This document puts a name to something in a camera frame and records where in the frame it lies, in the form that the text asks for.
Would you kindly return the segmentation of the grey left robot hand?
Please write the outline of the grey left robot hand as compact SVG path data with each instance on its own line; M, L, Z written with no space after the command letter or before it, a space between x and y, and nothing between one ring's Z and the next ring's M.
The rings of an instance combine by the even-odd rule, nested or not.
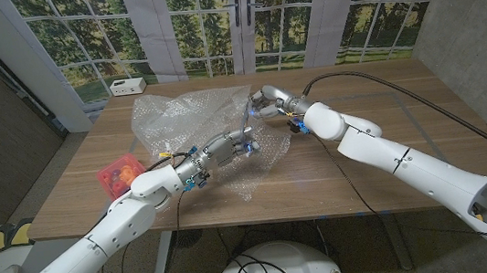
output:
M229 165L240 155L251 155L260 146L252 136L253 127L241 130L221 132L204 146L186 157L175 172L185 184L204 184L210 173L222 166Z

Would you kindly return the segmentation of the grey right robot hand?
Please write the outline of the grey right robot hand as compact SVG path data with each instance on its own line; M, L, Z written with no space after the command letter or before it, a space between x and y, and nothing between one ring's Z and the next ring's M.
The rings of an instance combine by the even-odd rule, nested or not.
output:
M305 114L312 102L303 96L275 86L265 85L249 98L249 112L254 118L273 118L282 114Z

